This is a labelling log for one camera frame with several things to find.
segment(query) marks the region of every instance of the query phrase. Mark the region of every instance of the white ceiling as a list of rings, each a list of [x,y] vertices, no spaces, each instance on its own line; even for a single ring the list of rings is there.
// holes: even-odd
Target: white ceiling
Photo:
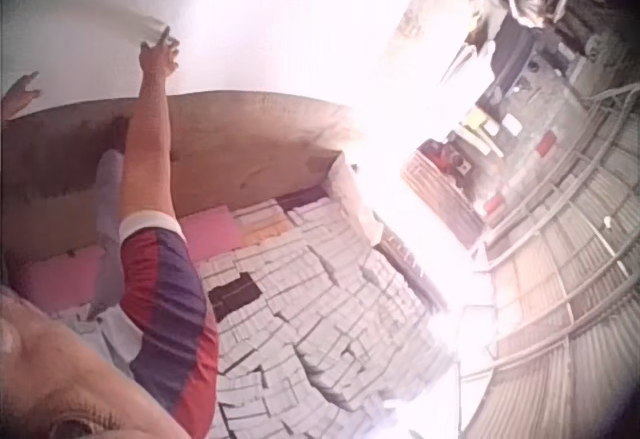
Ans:
[[[169,92],[271,91],[351,105],[410,0],[3,0],[3,92],[41,72],[26,113],[137,94],[141,40],[181,41]]]

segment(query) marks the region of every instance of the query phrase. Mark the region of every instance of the eye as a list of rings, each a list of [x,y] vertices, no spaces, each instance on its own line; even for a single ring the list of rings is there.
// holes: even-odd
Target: eye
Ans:
[[[53,425],[48,439],[79,439],[93,432],[91,425],[85,421],[65,419]]]

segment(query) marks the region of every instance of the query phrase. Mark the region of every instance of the raised hand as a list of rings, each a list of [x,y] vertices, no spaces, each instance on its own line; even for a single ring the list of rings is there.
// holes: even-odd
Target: raised hand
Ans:
[[[158,43],[150,47],[143,42],[140,47],[140,67],[146,76],[160,77],[166,79],[178,68],[176,57],[178,56],[178,45],[176,40],[167,41],[169,37],[169,27],[160,36]]]
[[[31,101],[40,97],[42,91],[38,89],[27,91],[27,87],[37,75],[37,72],[25,74],[9,88],[2,98],[2,121],[13,119],[17,113],[31,104]]]

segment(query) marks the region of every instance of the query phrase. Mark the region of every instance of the pink sheet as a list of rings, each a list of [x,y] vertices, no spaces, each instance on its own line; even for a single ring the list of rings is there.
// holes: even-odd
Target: pink sheet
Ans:
[[[224,254],[243,247],[242,231],[226,206],[180,220],[191,260]],[[46,313],[93,300],[102,249],[90,246],[31,264],[21,278],[21,293]]]
[[[243,247],[242,231],[227,206],[184,217],[180,225],[193,262]]]
[[[85,247],[31,264],[21,280],[20,292],[46,313],[85,304],[93,299],[102,249]]]

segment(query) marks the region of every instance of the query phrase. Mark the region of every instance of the leg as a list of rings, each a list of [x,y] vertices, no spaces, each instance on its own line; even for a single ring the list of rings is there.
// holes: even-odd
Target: leg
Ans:
[[[110,149],[100,159],[96,172],[96,229],[98,244],[104,250],[104,254],[100,258],[96,294],[89,312],[89,319],[116,305],[124,293],[118,235],[123,162],[123,155]]]

